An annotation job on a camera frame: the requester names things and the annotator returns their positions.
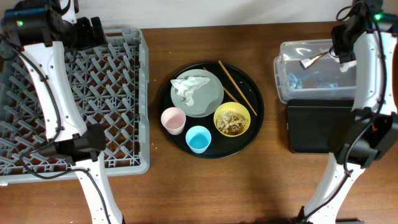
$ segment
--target chopstick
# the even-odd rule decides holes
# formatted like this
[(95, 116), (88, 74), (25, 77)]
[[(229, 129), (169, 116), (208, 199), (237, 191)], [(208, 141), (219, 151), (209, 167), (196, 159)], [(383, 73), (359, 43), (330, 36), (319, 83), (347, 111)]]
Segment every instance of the chopstick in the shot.
[(242, 93), (241, 89), (238, 87), (238, 85), (236, 84), (236, 82), (234, 81), (234, 79), (232, 78), (232, 76), (229, 74), (229, 72), (227, 71), (227, 69), (224, 67), (223, 63), (221, 61), (218, 61), (218, 63), (221, 65), (221, 67), (223, 68), (224, 72), (226, 73), (226, 75), (228, 76), (228, 78), (231, 80), (231, 82), (234, 84), (235, 88), (238, 90), (238, 92), (241, 94), (241, 96), (243, 97), (243, 99), (246, 101), (246, 103), (249, 105), (250, 109), (253, 111), (253, 113), (257, 116), (257, 113), (254, 111), (253, 107), (251, 106), (251, 104), (249, 103), (248, 99), (246, 99), (246, 97), (244, 96), (244, 94)]
[(224, 88), (224, 91), (226, 92), (226, 94), (228, 94), (228, 96), (231, 97), (232, 100), (234, 100), (236, 103), (239, 103), (239, 102), (235, 99), (235, 97), (234, 97), (225, 87), (223, 87), (223, 88)]

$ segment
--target gray plate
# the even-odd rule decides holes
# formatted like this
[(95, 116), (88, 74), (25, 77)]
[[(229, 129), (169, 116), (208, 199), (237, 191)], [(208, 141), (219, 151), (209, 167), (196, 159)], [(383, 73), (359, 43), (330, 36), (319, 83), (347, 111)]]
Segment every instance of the gray plate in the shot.
[(193, 69), (182, 73), (177, 78), (208, 77), (210, 81), (193, 92), (193, 105), (182, 103), (184, 97), (177, 95), (172, 86), (171, 97), (175, 107), (180, 108), (187, 116), (201, 118), (212, 114), (221, 105), (224, 98), (224, 89), (218, 78), (211, 72), (202, 69)]

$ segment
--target wire grid rack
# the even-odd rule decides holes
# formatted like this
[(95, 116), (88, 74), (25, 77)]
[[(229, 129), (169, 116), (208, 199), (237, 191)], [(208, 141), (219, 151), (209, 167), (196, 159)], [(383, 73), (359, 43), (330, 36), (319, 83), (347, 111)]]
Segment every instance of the wire grid rack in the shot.
[[(139, 29), (122, 30), (121, 36), (107, 40), (108, 46), (74, 55), (67, 52), (68, 79), (85, 123), (99, 123), (105, 129), (107, 174), (141, 174), (149, 168), (148, 48)], [(19, 58), (4, 65), (0, 99), (0, 185), (42, 181), (28, 174), (18, 162), (19, 155), (45, 141), (42, 109)], [(38, 153), (24, 161), (43, 175), (71, 169), (63, 159)], [(71, 178), (75, 175), (60, 177)]]

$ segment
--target wooden tabletop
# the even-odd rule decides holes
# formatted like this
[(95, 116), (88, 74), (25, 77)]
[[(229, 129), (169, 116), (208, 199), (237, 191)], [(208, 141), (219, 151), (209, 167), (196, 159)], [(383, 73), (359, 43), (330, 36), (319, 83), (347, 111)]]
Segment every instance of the wooden tabletop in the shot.
[[(273, 60), (282, 42), (329, 39), (333, 22), (148, 29), (150, 168), (142, 175), (110, 177), (127, 223), (251, 223), (291, 218), (312, 197), (326, 154), (288, 150), (285, 105), (277, 96)], [(246, 72), (264, 99), (257, 138), (224, 159), (199, 159), (177, 149), (159, 125), (162, 87), (195, 62), (221, 60)], [(398, 148), (359, 177), (338, 218), (397, 223)], [(91, 223), (79, 181), (0, 187), (0, 223)]]

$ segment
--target wall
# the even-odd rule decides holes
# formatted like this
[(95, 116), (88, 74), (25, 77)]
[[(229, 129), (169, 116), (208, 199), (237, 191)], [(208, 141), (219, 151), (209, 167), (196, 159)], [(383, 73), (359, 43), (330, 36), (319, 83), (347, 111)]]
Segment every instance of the wall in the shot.
[[(16, 0), (0, 0), (2, 11)], [(78, 16), (100, 16), (105, 29), (334, 21), (352, 0), (79, 0)], [(398, 14), (397, 0), (384, 0)]]

